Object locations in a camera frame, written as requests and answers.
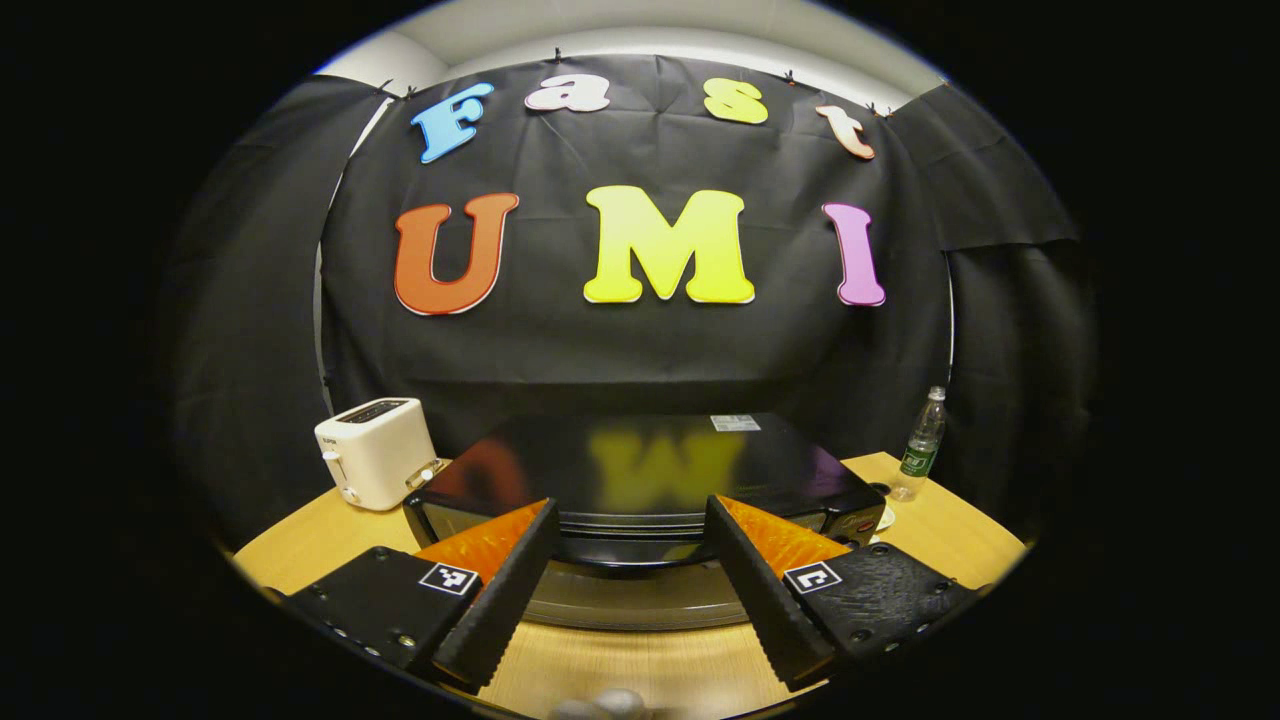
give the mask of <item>letter m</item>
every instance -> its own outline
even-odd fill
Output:
[[[632,186],[598,187],[586,201],[600,211],[600,258],[595,277],[582,286],[591,302],[635,302],[644,286],[631,277],[635,252],[658,297],[676,292],[689,259],[694,278],[685,286],[696,302],[750,302],[755,286],[742,272],[737,214],[742,199],[718,190],[690,196],[675,225],[654,206],[644,190]]]

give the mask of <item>white plate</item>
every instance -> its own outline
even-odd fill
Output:
[[[893,509],[892,507],[890,507],[888,505],[886,505],[884,506],[884,514],[881,515],[881,524],[876,525],[876,532],[878,533],[878,532],[883,530],[884,528],[892,525],[893,520],[897,520],[897,515],[893,514]]]

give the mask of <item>black cloth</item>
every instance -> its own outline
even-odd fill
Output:
[[[611,82],[599,111],[536,113],[526,95],[553,74]],[[764,95],[759,124],[712,117],[703,83],[746,81]],[[476,136],[421,164],[411,119],[477,82]],[[838,105],[877,150],[855,159],[814,108]],[[668,223],[699,190],[740,196],[746,305],[659,300],[593,305],[600,186],[643,188]],[[461,275],[472,197],[515,192],[500,273],[471,310],[420,316],[394,295],[396,219],[430,204],[453,215],[439,231],[435,273]],[[836,295],[841,258],[826,202],[867,210],[878,307]],[[925,187],[884,119],[755,70],[654,56],[572,58],[457,78],[398,102],[352,158],[325,228],[324,347],[335,409],[384,395],[420,397],[442,455],[457,455],[515,414],[783,414],[840,456],[905,442],[916,405],[947,373],[947,268]]]
[[[174,454],[233,548],[333,480],[312,428],[329,416],[311,299],[329,200],[387,95],[314,76],[212,169],[159,291]]]
[[[937,219],[955,292],[948,421],[931,477],[1023,539],[1073,477],[1098,338],[1080,232],[1023,147],[940,86],[893,113]]]

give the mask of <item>letter u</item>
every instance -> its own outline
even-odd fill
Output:
[[[436,231],[449,218],[448,205],[426,205],[396,220],[399,250],[396,254],[396,297],[419,315],[451,315],[475,307],[493,290],[502,265],[502,234],[507,213],[520,205],[511,192],[481,195],[463,211],[474,219],[471,261],[467,272],[452,282],[435,279]]]

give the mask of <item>white ceiling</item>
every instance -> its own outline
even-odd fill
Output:
[[[910,95],[938,85],[940,73],[913,53],[806,0],[453,0],[388,29],[453,67],[539,38],[636,26],[756,37],[854,68]]]

